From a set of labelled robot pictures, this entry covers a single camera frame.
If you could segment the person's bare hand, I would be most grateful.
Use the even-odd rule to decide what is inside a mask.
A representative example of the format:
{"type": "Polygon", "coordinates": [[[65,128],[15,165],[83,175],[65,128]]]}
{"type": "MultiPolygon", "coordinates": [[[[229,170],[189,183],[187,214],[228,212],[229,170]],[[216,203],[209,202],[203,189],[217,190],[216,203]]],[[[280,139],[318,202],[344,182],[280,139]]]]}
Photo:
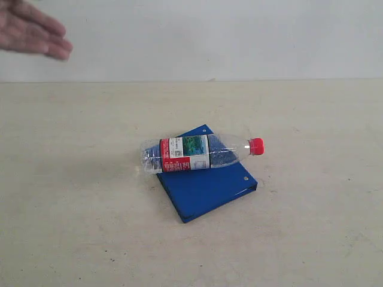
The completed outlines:
{"type": "Polygon", "coordinates": [[[68,60],[73,50],[61,22],[26,1],[1,1],[1,50],[68,60]]]}

